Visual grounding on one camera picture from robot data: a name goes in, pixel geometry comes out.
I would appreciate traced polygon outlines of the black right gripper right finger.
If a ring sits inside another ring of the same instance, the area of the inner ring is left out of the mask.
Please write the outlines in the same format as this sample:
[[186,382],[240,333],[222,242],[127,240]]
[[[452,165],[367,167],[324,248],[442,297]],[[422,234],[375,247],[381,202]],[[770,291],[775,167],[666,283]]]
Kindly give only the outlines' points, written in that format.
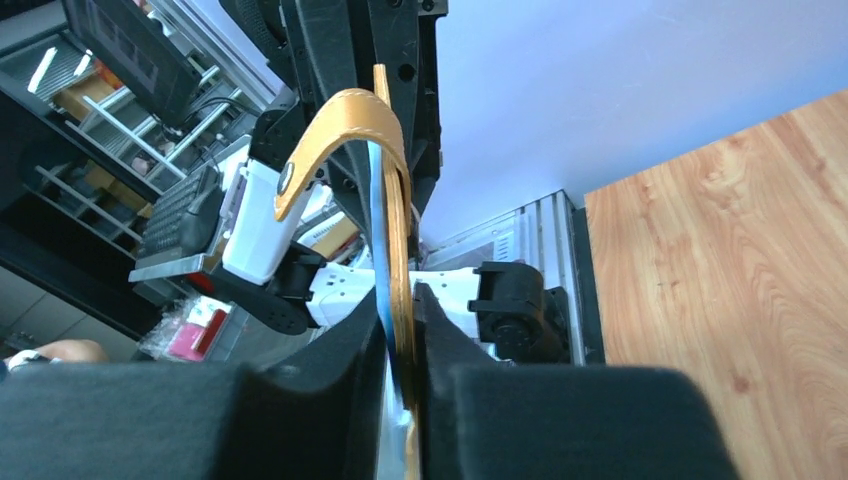
[[414,289],[426,479],[735,479],[704,394],[656,367],[510,366]]

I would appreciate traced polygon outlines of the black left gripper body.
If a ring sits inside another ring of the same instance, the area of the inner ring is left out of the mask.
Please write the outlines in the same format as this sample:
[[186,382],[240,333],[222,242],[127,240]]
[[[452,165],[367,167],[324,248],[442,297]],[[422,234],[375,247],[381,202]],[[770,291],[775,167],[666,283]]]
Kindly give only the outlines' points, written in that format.
[[284,1],[281,18],[305,119],[334,94],[371,90],[384,65],[390,104],[403,130],[413,196],[431,197],[441,168],[433,1]]

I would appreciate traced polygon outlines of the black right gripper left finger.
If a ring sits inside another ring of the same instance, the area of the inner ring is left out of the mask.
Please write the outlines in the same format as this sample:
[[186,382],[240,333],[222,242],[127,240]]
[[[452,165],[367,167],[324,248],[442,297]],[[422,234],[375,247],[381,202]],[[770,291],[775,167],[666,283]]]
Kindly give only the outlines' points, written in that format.
[[268,367],[36,363],[1,384],[5,479],[371,479],[385,337],[368,294]]

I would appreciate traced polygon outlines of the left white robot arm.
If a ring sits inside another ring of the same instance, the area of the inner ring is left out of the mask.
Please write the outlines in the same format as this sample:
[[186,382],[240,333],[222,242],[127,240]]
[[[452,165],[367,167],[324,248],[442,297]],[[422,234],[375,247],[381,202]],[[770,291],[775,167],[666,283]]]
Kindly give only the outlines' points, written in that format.
[[[252,142],[222,163],[224,216],[271,226],[271,200],[287,156],[318,109],[337,90],[367,84],[374,63],[386,68],[391,102],[403,127],[412,211],[424,211],[439,178],[441,125],[436,24],[444,1],[226,1],[224,11],[291,88],[258,117]],[[449,271],[413,271],[431,286],[447,316],[468,336],[516,362],[570,361],[582,342],[560,284],[542,286],[560,248],[520,262],[485,261]],[[278,330],[298,334],[345,317],[374,284],[364,246],[344,265],[295,242],[256,266],[218,267],[216,291]]]

